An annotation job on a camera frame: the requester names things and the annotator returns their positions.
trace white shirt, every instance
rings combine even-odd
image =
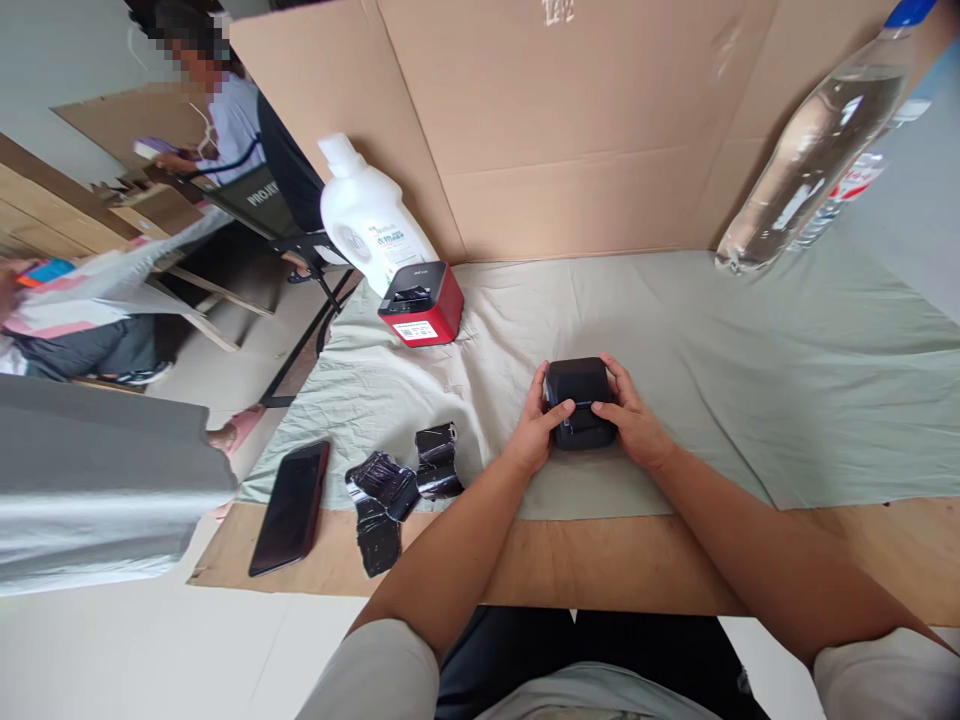
[[[217,149],[220,157],[215,160],[198,160],[198,170],[206,172],[210,168],[231,165],[243,157],[260,132],[260,119],[257,117],[258,94],[257,86],[249,80],[233,73],[227,75],[227,79],[220,86],[220,92],[213,96],[207,106],[213,126],[217,129]],[[217,185],[227,185],[266,161],[263,146],[258,145],[240,167],[208,173],[207,177]]]
[[[960,657],[912,630],[820,652],[814,683],[829,720],[960,717]],[[298,720],[434,717],[440,671],[405,623],[364,625],[337,649]],[[629,670],[584,662],[524,683],[477,720],[716,720],[701,705]]]

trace chair backrest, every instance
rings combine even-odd
[[[267,240],[304,234],[294,221],[266,164],[204,194],[211,203]]]

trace white bottle cap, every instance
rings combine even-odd
[[[367,166],[363,155],[353,149],[353,143],[343,133],[334,133],[317,141],[327,158],[327,165],[334,177],[349,177]]]

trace smartphone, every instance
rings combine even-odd
[[[313,549],[329,456],[330,443],[321,440],[294,450],[280,462],[250,561],[250,577],[302,560]]]

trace black pants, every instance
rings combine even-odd
[[[766,717],[716,618],[581,610],[574,624],[568,610],[482,606],[444,658],[437,718],[472,720],[528,680],[583,661],[632,670],[722,718]]]
[[[27,375],[67,382],[96,373],[122,375],[157,364],[153,315],[131,315],[109,325],[43,340],[13,335],[27,360]]]

